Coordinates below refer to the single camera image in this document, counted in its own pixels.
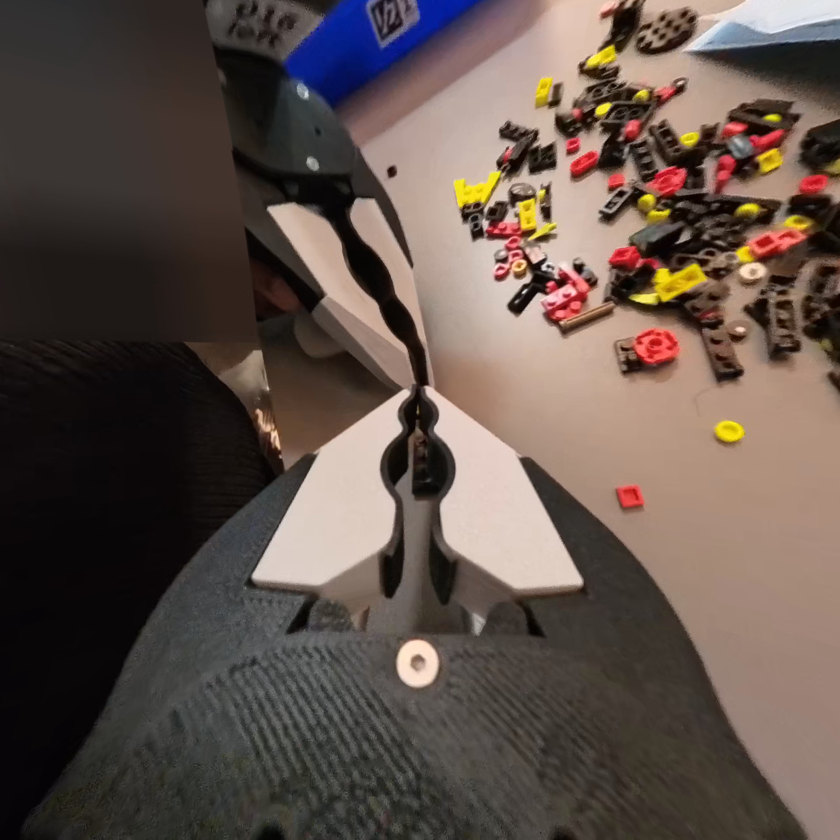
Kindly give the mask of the lego instruction booklet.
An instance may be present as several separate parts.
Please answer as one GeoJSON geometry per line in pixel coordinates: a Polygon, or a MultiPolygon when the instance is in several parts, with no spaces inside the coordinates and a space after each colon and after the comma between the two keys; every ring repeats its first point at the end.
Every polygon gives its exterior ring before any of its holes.
{"type": "Polygon", "coordinates": [[[694,54],[836,43],[838,1],[744,1],[705,16],[711,26],[687,46],[694,54]]]}

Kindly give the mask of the pile of loose lego pieces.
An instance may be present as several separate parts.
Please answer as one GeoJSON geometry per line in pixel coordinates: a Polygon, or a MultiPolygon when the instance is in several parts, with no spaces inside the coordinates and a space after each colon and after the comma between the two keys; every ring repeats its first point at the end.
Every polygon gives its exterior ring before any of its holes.
{"type": "Polygon", "coordinates": [[[567,336],[620,307],[671,312],[700,336],[717,382],[743,376],[734,345],[755,324],[771,360],[800,352],[802,335],[819,343],[838,388],[838,196],[830,193],[838,119],[805,129],[793,146],[796,102],[763,97],[677,131],[663,108],[686,95],[690,79],[655,85],[624,75],[620,59],[629,48],[662,56],[690,45],[694,37],[663,54],[635,49],[644,21],[691,6],[646,15],[645,5],[604,3],[598,16],[609,29],[575,64],[582,85],[571,98],[560,79],[539,80],[534,108],[552,116],[553,135],[501,124],[504,145],[490,170],[501,178],[487,205],[456,204],[465,230],[474,242],[497,244],[492,277],[516,281],[507,303],[514,317],[537,301],[542,319],[567,336]],[[642,224],[607,257],[599,302],[599,278],[585,259],[545,250],[577,215],[557,198],[562,164],[570,184],[604,178],[598,224],[628,213],[642,224]]]}

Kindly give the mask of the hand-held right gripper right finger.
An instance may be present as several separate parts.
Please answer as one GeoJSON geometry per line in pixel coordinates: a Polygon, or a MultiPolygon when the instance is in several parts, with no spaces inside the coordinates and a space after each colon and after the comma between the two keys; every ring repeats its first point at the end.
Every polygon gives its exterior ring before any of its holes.
{"type": "Polygon", "coordinates": [[[438,599],[461,607],[478,636],[500,605],[582,593],[582,573],[520,454],[434,388],[416,395],[440,462],[429,554],[443,564],[438,599]]]}

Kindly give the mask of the black round lego plate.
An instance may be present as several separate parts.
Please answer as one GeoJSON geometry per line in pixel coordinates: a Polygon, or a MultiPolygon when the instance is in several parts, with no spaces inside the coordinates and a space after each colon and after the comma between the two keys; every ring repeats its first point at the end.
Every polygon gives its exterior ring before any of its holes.
{"type": "Polygon", "coordinates": [[[637,31],[635,49],[643,55],[658,55],[683,46],[694,37],[698,17],[693,7],[665,10],[651,17],[637,31]]]}

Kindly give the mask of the person's dark knit clothing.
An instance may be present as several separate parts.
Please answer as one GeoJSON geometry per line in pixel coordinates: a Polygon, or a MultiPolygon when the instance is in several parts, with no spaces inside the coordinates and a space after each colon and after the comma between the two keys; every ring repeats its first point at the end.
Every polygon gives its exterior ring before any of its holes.
{"type": "Polygon", "coordinates": [[[2,339],[2,838],[93,727],[142,626],[275,472],[183,342],[2,339]]]}

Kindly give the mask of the blue plastic bin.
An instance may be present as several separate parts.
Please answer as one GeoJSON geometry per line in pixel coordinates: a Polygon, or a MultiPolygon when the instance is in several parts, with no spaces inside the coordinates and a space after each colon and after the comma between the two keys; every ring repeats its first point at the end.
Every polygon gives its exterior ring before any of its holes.
{"type": "Polygon", "coordinates": [[[284,63],[294,78],[336,107],[477,4],[343,1],[284,63]]]}

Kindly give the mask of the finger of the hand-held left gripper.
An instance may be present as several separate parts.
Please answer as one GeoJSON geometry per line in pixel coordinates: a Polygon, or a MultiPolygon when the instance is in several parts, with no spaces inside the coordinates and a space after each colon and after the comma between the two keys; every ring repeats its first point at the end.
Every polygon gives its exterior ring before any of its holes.
{"type": "Polygon", "coordinates": [[[357,341],[366,357],[394,385],[432,385],[412,256],[399,220],[390,219],[376,197],[355,197],[344,209],[344,264],[371,303],[359,316],[372,333],[357,341]]]}
{"type": "Polygon", "coordinates": [[[391,387],[408,388],[388,382],[357,343],[372,337],[359,320],[371,303],[355,287],[344,264],[347,206],[268,204],[268,263],[285,278],[308,319],[329,336],[335,352],[351,354],[391,387]]]}

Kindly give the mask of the black lego assembly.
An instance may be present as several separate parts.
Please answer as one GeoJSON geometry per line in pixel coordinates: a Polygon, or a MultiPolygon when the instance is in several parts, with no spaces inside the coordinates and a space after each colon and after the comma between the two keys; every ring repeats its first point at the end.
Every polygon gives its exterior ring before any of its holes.
{"type": "Polygon", "coordinates": [[[411,446],[411,492],[416,499],[435,498],[439,492],[433,449],[420,433],[413,436],[411,446]]]}

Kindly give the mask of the large yellow wedge lego plate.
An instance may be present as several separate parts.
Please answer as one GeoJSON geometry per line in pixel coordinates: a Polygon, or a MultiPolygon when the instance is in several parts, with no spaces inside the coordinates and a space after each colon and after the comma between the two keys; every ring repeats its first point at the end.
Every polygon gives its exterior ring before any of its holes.
{"type": "Polygon", "coordinates": [[[487,205],[501,178],[500,171],[493,171],[488,174],[483,182],[468,184],[465,178],[456,179],[453,182],[455,200],[459,209],[468,204],[479,203],[487,205]]]}

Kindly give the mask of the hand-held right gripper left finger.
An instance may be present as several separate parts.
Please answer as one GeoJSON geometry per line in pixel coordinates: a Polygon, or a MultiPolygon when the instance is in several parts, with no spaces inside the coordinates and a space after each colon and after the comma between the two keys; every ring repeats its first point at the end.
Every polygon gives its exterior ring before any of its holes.
{"type": "Polygon", "coordinates": [[[407,443],[417,396],[416,387],[397,393],[317,450],[251,574],[254,587],[336,602],[366,624],[403,530],[387,457],[407,443]]]}

